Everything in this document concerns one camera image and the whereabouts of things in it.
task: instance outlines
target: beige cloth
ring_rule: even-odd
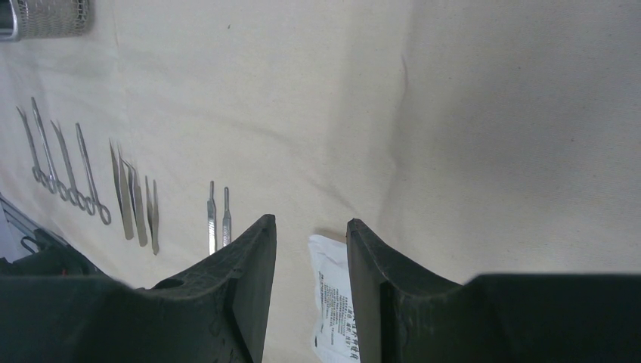
[[[265,361],[316,360],[306,241],[353,217],[459,282],[641,268],[638,2],[93,3],[87,36],[0,45],[0,192],[134,287],[207,255],[209,180],[235,236],[275,214]],[[32,95],[87,191],[81,123],[112,225],[33,180]],[[157,180],[158,256],[124,240],[109,138]]]

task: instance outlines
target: surgical instrument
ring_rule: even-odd
[[[120,149],[118,149],[118,159],[113,151],[113,144],[109,140],[109,149],[111,151],[111,166],[113,168],[113,183],[116,186],[116,196],[118,197],[118,206],[120,207],[120,216],[122,217],[122,228],[125,230],[125,239],[131,240],[134,237],[134,226],[132,224],[132,209],[127,192],[125,170],[122,167],[122,158]]]
[[[144,226],[144,212],[142,205],[142,191],[138,181],[138,171],[123,160],[129,169],[129,192],[132,195],[132,209],[136,220],[136,231],[138,232],[138,243],[140,247],[147,246],[147,229]]]
[[[58,126],[51,121],[51,125],[54,127],[56,136],[58,137],[58,144],[60,144],[60,150],[62,151],[62,158],[64,159],[64,166],[67,169],[67,176],[69,177],[69,203],[73,206],[77,206],[82,211],[86,211],[89,203],[91,202],[90,197],[85,197],[84,194],[80,193],[78,190],[78,185],[76,184],[76,178],[73,176],[73,169],[71,168],[71,160],[69,158],[69,151],[67,150],[67,143],[64,140],[62,131],[60,130],[60,123]]]
[[[109,225],[111,223],[111,213],[109,212],[107,206],[101,204],[100,199],[98,199],[98,190],[96,189],[94,176],[91,173],[91,164],[89,163],[87,146],[85,145],[85,138],[82,136],[82,130],[80,129],[79,123],[76,123],[76,136],[78,138],[78,145],[80,146],[82,163],[85,165],[85,174],[87,175],[87,181],[89,183],[89,194],[91,195],[91,201],[93,202],[93,212],[95,213],[97,209],[102,222],[105,225]]]
[[[38,111],[38,105],[36,104],[36,99],[33,97],[31,97],[31,106],[33,108],[33,116],[36,118],[36,126],[38,126],[38,132],[40,132],[40,138],[42,139],[42,145],[45,147],[45,156],[47,157],[47,165],[49,167],[49,177],[47,182],[48,190],[52,194],[56,194],[57,191],[60,198],[66,202],[69,199],[69,191],[67,190],[67,187],[58,180],[58,175],[54,166],[54,158],[51,156],[51,150],[49,149],[49,143],[47,142],[47,135],[45,134],[45,126],[42,125],[42,118]]]
[[[209,255],[218,250],[216,241],[216,202],[214,201],[214,181],[209,183],[209,200],[207,200],[207,229],[209,230]]]
[[[24,114],[18,106],[16,106],[20,118],[22,119],[22,124],[24,125],[24,130],[26,131],[26,138],[29,141],[29,149],[31,150],[31,157],[33,158],[33,167],[31,168],[31,173],[33,177],[36,178],[36,181],[45,188],[48,186],[47,175],[40,169],[40,163],[38,162],[38,154],[36,154],[36,145],[33,142],[33,136],[31,135],[31,129],[29,128],[29,123],[26,120],[26,114]]]
[[[222,217],[222,246],[231,242],[231,213],[229,213],[229,188],[225,187],[225,214]]]
[[[153,181],[153,202],[149,192],[149,181],[147,176],[144,177],[144,186],[147,194],[147,221],[149,222],[149,231],[151,233],[151,249],[154,255],[160,250],[158,246],[158,193],[156,192],[156,181]]]

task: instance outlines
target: steel mesh basket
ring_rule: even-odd
[[[10,0],[10,3],[13,31],[6,39],[2,39],[2,33],[9,32],[0,33],[0,40],[80,36],[89,27],[88,0]]]

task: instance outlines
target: white sterile package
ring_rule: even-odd
[[[318,320],[311,347],[323,363],[361,361],[347,266],[347,245],[318,234],[309,238]]]

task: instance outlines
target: tissue forceps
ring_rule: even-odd
[[[136,221],[136,231],[138,233],[138,244],[140,247],[147,246],[147,229],[144,226],[144,212],[142,205],[142,190],[138,181],[138,171],[130,163],[123,160],[129,173],[129,194],[132,198],[132,209],[134,210],[134,220]]]
[[[73,206],[77,206],[81,211],[86,211],[89,208],[89,204],[92,203],[90,197],[85,197],[84,194],[80,193],[78,190],[78,185],[76,184],[76,178],[73,176],[73,169],[71,168],[71,161],[69,158],[69,151],[67,150],[67,143],[64,141],[64,136],[60,130],[60,123],[58,126],[51,121],[51,125],[54,127],[56,136],[58,137],[58,144],[60,144],[60,150],[62,151],[62,158],[64,159],[64,165],[67,169],[67,176],[69,178],[69,203]]]
[[[42,125],[42,118],[40,117],[40,112],[38,111],[38,105],[36,104],[36,99],[33,97],[31,97],[31,107],[33,109],[33,116],[36,118],[36,126],[38,126],[40,138],[42,139],[42,146],[45,147],[45,156],[47,157],[47,166],[49,167],[47,189],[52,194],[56,194],[57,191],[60,195],[60,198],[66,202],[69,200],[69,190],[64,184],[62,184],[60,180],[58,180],[58,175],[54,166],[54,158],[51,156],[51,149],[49,149],[47,135],[45,134],[45,126]]]
[[[78,138],[78,145],[80,146],[80,154],[82,155],[82,163],[85,164],[85,174],[87,175],[87,181],[89,183],[89,194],[91,195],[91,201],[93,205],[93,212],[98,210],[101,220],[105,225],[111,223],[111,213],[109,212],[107,206],[100,203],[98,199],[98,190],[96,189],[96,183],[94,182],[94,175],[91,173],[91,164],[89,163],[89,155],[87,154],[87,147],[85,145],[85,138],[82,137],[82,130],[80,129],[80,124],[76,123],[76,136]]]
[[[158,192],[156,191],[156,180],[153,181],[153,201],[149,192],[149,181],[147,176],[144,177],[144,186],[147,194],[147,221],[149,222],[149,232],[151,233],[151,249],[154,255],[158,254],[160,247],[158,245]]]
[[[134,225],[132,222],[132,203],[127,192],[127,176],[125,168],[122,166],[122,157],[120,156],[120,146],[118,146],[118,157],[113,151],[113,144],[109,140],[109,149],[111,151],[111,167],[113,169],[113,183],[116,187],[116,196],[118,197],[118,206],[120,207],[120,216],[122,217],[122,229],[125,231],[125,239],[134,238]]]
[[[24,114],[18,106],[16,106],[16,110],[18,110],[18,113],[20,114],[22,124],[24,125],[24,130],[26,131],[26,138],[29,142],[29,149],[31,150],[31,157],[33,159],[33,166],[31,167],[33,178],[35,178],[38,183],[42,184],[43,187],[48,188],[49,179],[47,178],[47,175],[42,171],[42,169],[40,169],[38,154],[36,154],[36,145],[33,142],[33,136],[31,135],[29,122],[26,120],[26,114]]]

